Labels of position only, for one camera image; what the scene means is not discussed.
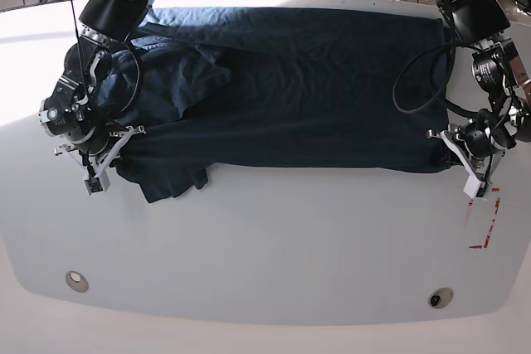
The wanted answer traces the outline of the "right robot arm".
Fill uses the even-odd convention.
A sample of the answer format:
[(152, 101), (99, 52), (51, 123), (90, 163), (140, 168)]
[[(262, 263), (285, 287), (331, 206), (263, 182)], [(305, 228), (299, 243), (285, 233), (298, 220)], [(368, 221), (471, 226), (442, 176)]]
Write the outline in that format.
[[(54, 154), (68, 154), (83, 172), (89, 194), (110, 186), (107, 168), (142, 126), (123, 126), (119, 119), (134, 105), (144, 81), (144, 71), (131, 37), (154, 0), (89, 0), (73, 16), (75, 45), (67, 52), (64, 71), (52, 94), (41, 102), (39, 122), (52, 137), (65, 142)], [(110, 75), (112, 55), (125, 48), (137, 71), (132, 95), (122, 105), (100, 106), (96, 93)]]

